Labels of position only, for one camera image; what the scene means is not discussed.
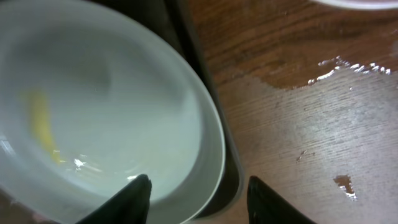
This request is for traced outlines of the grey-green plastic plate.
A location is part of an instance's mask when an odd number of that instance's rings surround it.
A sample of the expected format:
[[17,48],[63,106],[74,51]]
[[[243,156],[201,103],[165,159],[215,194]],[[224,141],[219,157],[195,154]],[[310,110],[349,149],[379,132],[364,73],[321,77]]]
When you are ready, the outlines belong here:
[[88,1],[1,3],[1,188],[76,223],[138,175],[149,223],[185,223],[212,197],[195,171],[215,106],[187,61],[148,28]]

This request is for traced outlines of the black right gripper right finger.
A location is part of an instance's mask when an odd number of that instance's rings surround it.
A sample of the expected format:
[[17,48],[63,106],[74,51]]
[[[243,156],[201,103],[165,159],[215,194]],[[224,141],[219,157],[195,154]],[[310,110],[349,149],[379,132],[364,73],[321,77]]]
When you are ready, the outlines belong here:
[[247,209],[249,224],[315,224],[254,175],[248,182]]

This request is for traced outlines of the pink plastic plate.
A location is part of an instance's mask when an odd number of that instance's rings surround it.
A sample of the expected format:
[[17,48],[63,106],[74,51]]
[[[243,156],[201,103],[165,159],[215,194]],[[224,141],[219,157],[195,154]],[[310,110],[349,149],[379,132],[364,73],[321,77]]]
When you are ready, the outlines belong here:
[[312,0],[320,4],[355,10],[397,9],[397,0]]

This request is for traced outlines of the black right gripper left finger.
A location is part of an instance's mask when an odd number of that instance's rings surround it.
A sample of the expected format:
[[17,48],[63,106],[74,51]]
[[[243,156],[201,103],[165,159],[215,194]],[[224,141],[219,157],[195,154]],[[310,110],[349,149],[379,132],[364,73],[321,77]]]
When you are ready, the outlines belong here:
[[152,182],[138,175],[100,208],[76,224],[146,224]]

